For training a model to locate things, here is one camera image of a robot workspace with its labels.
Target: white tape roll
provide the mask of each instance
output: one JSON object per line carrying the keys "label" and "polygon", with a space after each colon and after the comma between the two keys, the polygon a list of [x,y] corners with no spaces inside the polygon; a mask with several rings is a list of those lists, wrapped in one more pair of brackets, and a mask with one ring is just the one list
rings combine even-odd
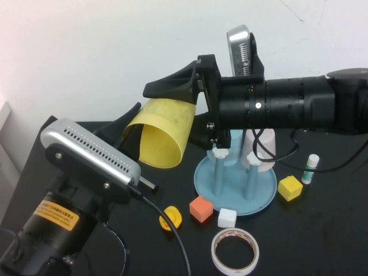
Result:
{"label": "white tape roll", "polygon": [[[227,267],[226,265],[221,263],[221,261],[218,259],[217,255],[216,255],[216,247],[217,247],[217,245],[220,241],[222,241],[223,239],[225,239],[226,237],[229,237],[229,236],[240,237],[240,238],[246,240],[250,244],[250,246],[253,248],[254,259],[252,260],[252,262],[248,266],[246,266],[242,269],[231,269],[230,267]],[[212,245],[211,245],[211,256],[212,256],[212,261],[213,261],[214,265],[217,267],[218,270],[220,270],[225,275],[228,275],[228,276],[232,276],[232,275],[244,276],[244,275],[248,275],[256,267],[256,265],[258,263],[258,259],[259,259],[259,247],[258,247],[258,244],[255,241],[255,239],[253,238],[253,236],[251,234],[249,234],[248,232],[246,232],[242,229],[239,229],[239,228],[227,228],[227,229],[224,229],[224,230],[220,231],[213,238]]]}

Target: curved yellow plastic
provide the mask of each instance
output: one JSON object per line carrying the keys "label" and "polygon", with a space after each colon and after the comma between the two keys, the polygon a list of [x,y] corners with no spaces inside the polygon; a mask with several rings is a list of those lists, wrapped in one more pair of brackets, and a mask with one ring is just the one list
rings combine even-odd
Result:
{"label": "curved yellow plastic", "polygon": [[150,99],[125,130],[143,124],[139,160],[156,168],[178,165],[185,151],[196,106],[174,99]]}
{"label": "curved yellow plastic", "polygon": [[[164,212],[170,218],[175,227],[178,228],[182,223],[182,215],[180,214],[179,210],[174,206],[169,206],[164,210]],[[159,217],[159,221],[163,229],[171,231],[170,227],[162,216]]]}

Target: yellow label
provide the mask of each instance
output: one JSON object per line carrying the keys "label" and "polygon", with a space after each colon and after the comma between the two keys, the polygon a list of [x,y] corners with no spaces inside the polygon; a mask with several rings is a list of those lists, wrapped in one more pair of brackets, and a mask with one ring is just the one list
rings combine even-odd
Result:
{"label": "yellow label", "polygon": [[77,214],[60,206],[59,204],[47,200],[42,200],[33,214],[44,217],[68,231],[72,231],[79,220],[79,216]]}

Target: white cylinder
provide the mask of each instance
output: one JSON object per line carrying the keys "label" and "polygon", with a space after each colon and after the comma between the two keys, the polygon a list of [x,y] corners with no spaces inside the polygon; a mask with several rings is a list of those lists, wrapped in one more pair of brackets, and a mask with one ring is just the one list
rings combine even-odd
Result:
{"label": "white cylinder", "polygon": [[[276,145],[275,145],[275,131],[273,129],[265,129],[262,135],[259,138],[259,141],[270,151],[272,154],[276,154]],[[244,144],[243,144],[243,150],[241,152],[241,161],[243,162],[244,166],[246,168],[249,168],[249,161],[247,160],[248,154],[250,154],[253,151],[253,142],[254,142],[254,135],[252,133],[252,130],[249,129],[246,132],[246,136],[244,138]],[[272,156],[270,156],[267,152],[263,150],[258,144],[257,144],[257,152],[260,152],[263,157],[263,159],[270,159]],[[258,166],[258,171],[267,171],[271,169],[275,165],[275,162],[261,162],[261,164]]]}
{"label": "white cylinder", "polygon": [[320,157],[316,154],[311,154],[306,162],[306,165],[312,168],[317,167]]}

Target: glue stick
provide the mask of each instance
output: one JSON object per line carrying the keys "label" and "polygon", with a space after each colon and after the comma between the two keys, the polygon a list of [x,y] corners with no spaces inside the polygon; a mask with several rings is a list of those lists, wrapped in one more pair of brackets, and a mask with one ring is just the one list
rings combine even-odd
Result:
{"label": "glue stick", "polygon": [[[305,168],[310,168],[312,170],[316,169],[319,160],[320,157],[318,155],[311,154],[308,158]],[[304,184],[310,184],[310,182],[312,181],[313,174],[314,172],[312,171],[305,171],[303,177],[301,178],[301,182],[303,182]]]}

